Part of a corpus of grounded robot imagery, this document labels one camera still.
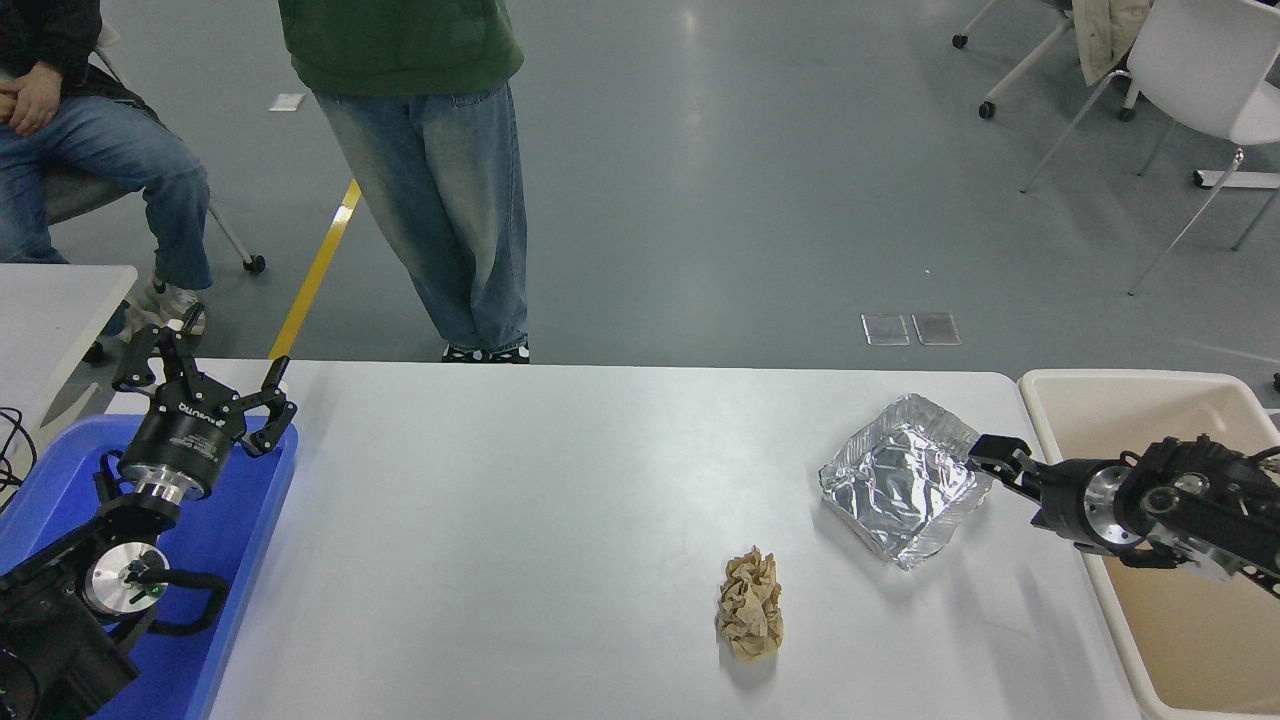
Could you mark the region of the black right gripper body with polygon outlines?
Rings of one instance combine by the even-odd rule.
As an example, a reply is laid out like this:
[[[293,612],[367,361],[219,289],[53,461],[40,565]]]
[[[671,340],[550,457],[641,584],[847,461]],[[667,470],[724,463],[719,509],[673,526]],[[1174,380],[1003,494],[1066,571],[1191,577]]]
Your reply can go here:
[[[1100,469],[1098,459],[1038,462],[1030,471],[1030,486],[1038,488],[1039,510],[1030,524],[1080,547],[1100,547],[1101,539],[1085,516],[1085,489]]]

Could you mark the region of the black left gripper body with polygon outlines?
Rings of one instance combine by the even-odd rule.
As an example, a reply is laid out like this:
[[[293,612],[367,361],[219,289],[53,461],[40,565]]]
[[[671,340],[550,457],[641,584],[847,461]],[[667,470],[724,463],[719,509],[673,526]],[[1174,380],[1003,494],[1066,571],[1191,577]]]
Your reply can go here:
[[[138,430],[116,471],[140,488],[211,491],[224,470],[233,443],[244,432],[244,416],[230,413],[239,397],[163,400],[152,396]]]

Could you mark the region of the person's left hand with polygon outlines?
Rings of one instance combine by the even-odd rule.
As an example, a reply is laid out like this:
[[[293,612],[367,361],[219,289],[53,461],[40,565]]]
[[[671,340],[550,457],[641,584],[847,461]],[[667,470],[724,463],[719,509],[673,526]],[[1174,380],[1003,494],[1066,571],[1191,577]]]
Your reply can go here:
[[[54,64],[38,60],[23,76],[3,83],[8,97],[6,118],[20,137],[29,137],[50,126],[61,104],[63,73]]]

